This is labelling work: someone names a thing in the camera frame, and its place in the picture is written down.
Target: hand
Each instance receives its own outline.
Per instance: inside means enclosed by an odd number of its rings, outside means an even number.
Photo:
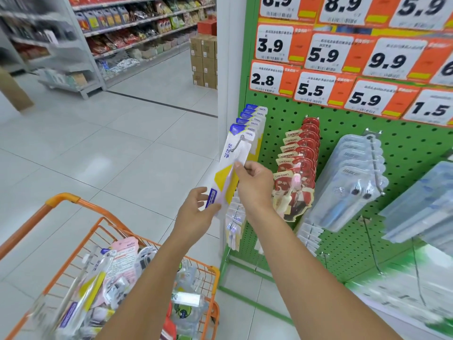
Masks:
[[[212,218],[220,210],[220,204],[211,204],[208,208],[200,211],[198,208],[204,205],[208,195],[206,187],[197,187],[190,190],[189,195],[179,208],[178,216],[174,223],[170,236],[177,238],[180,245],[188,251],[201,236],[206,234],[211,225]]]
[[[247,216],[266,209],[273,210],[272,189],[274,176],[265,166],[254,161],[247,161],[243,166],[235,162],[234,169],[239,177],[238,192]]]

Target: green metal frame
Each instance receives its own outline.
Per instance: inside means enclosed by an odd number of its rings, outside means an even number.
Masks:
[[[343,284],[355,277],[376,274],[393,259],[412,251],[414,245],[412,241],[392,244],[383,240],[381,238],[383,218],[378,215],[379,211],[442,160],[442,156],[451,148],[453,131],[434,125],[390,120],[353,111],[294,102],[285,97],[251,91],[248,86],[249,74],[254,56],[259,6],[260,0],[247,0],[238,105],[239,112],[247,103],[266,106],[269,110],[258,161],[276,171],[275,159],[280,152],[280,146],[283,145],[282,139],[285,137],[285,132],[297,129],[306,115],[319,117],[321,123],[318,174],[322,171],[342,136],[346,134],[361,135],[366,128],[376,132],[383,131],[379,139],[386,159],[384,175],[390,181],[388,188],[385,189],[385,196],[367,204],[338,233],[325,231],[321,235],[322,241],[318,254],[327,253],[328,258],[320,255],[317,257]],[[370,219],[370,222],[365,224],[363,221],[359,221],[357,219],[359,215]],[[250,263],[259,269],[270,271],[265,257],[254,249],[256,240],[255,232],[249,224],[246,224],[240,251],[226,249],[221,272],[225,272],[229,264],[238,266],[230,259],[230,256]],[[416,246],[422,244],[421,240],[415,241]],[[257,274],[250,268],[242,268]],[[282,320],[287,318],[273,310],[267,310],[269,308],[250,301],[244,296],[239,296],[223,286],[220,286],[220,289]]]

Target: white tiled floor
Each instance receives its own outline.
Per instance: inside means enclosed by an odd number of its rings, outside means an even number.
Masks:
[[[194,86],[190,74],[186,51],[112,90],[217,115],[217,91]],[[107,92],[84,101],[48,90],[32,75],[17,81],[36,105],[0,125],[0,243],[60,192],[100,205],[133,232],[162,243],[189,190],[210,187],[218,162],[216,118]],[[0,261],[0,338],[98,218],[62,203]],[[188,255],[219,267],[219,230],[214,219]],[[275,286],[258,276],[231,267],[225,285],[285,310]],[[219,291],[216,300],[217,339],[296,336],[293,327],[227,294]]]

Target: red box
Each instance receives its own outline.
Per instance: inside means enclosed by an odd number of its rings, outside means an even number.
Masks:
[[[210,34],[212,36],[217,35],[217,20],[206,19],[198,23],[199,34]]]

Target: shopping cart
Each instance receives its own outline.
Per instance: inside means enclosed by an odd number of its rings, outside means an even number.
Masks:
[[[107,210],[94,205],[86,200],[81,199],[70,193],[61,193],[52,197],[28,220],[26,221],[11,237],[0,246],[0,260],[2,260],[21,239],[23,239],[30,230],[43,219],[53,208],[58,206],[63,200],[68,200],[74,204],[81,205],[102,215],[90,232],[85,236],[72,255],[66,260],[48,286],[42,292],[30,311],[27,312],[19,323],[14,327],[11,333],[6,337],[10,339],[37,339],[41,336],[48,337],[49,330],[54,329],[57,325],[60,314],[62,314],[67,305],[71,303],[70,298],[65,298],[71,285],[76,278],[81,277],[85,272],[82,260],[89,256],[90,249],[94,245],[107,247],[114,241],[129,236],[134,236],[139,240],[139,246],[150,246],[151,244],[159,247],[160,245],[138,236],[131,232],[118,218]],[[201,318],[198,325],[198,337],[201,340],[212,339],[216,336],[220,310],[217,303],[214,302],[220,272],[217,268],[203,264],[197,260],[186,257],[191,266],[198,269],[198,279],[201,286],[201,294],[209,302],[207,312]]]

